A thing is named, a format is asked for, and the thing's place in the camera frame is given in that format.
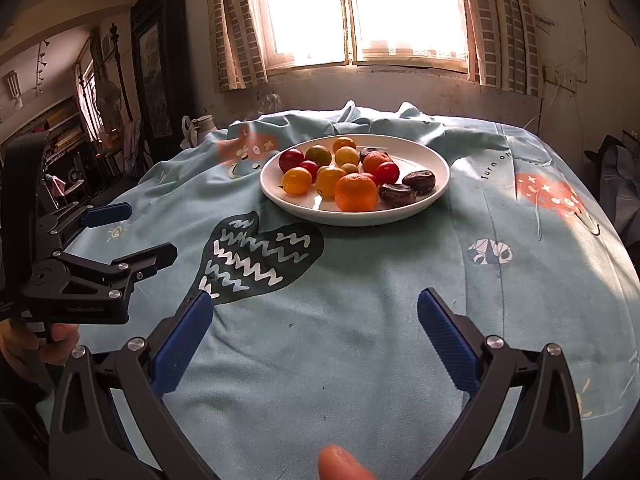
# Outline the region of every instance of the dark wooden cabinet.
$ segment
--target dark wooden cabinet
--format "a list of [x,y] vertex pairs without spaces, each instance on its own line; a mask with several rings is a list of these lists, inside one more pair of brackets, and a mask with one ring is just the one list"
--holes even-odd
[[138,0],[131,48],[143,134],[154,162],[180,152],[182,117],[193,117],[185,0]]

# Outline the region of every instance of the human hand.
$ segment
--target human hand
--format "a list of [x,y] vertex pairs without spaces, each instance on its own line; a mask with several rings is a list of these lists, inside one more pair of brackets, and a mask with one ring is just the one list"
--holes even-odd
[[64,365],[71,351],[78,344],[78,325],[54,323],[50,329],[54,343],[40,348],[36,335],[24,323],[16,319],[0,322],[0,351],[9,366],[23,379],[35,382],[31,371],[23,361],[24,350],[40,350],[43,363]]
[[320,480],[376,480],[347,450],[331,444],[318,457]]

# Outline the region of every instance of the orange mushroom print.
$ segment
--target orange mushroom print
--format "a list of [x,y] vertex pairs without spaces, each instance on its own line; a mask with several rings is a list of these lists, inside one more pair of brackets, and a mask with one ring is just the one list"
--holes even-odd
[[265,161],[268,153],[277,149],[278,139],[275,136],[252,132],[248,124],[241,124],[237,139],[221,140],[218,143],[222,163],[230,166],[230,178],[240,178],[259,170],[258,161]]
[[518,195],[553,211],[569,226],[574,225],[577,215],[584,213],[584,205],[566,182],[549,180],[535,173],[517,173],[516,188]]

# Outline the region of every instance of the black heart print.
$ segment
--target black heart print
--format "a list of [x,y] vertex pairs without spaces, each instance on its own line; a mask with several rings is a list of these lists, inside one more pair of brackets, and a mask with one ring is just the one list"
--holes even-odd
[[182,303],[208,292],[214,304],[279,290],[297,280],[324,250],[309,222],[258,232],[255,211],[221,220],[202,251],[200,267]]

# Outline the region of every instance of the window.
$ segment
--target window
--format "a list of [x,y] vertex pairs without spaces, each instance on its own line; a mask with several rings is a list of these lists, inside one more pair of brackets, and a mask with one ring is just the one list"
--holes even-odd
[[467,71],[462,0],[254,0],[268,70],[408,64]]
[[104,130],[104,125],[102,124],[102,119],[100,118],[100,114],[98,113],[98,107],[95,103],[95,75],[94,75],[94,62],[90,62],[89,66],[84,71],[84,75],[82,76],[82,81],[84,85],[84,94],[86,95],[86,103],[88,105],[88,117],[87,123],[89,125],[90,137],[92,140],[98,139],[98,134]]

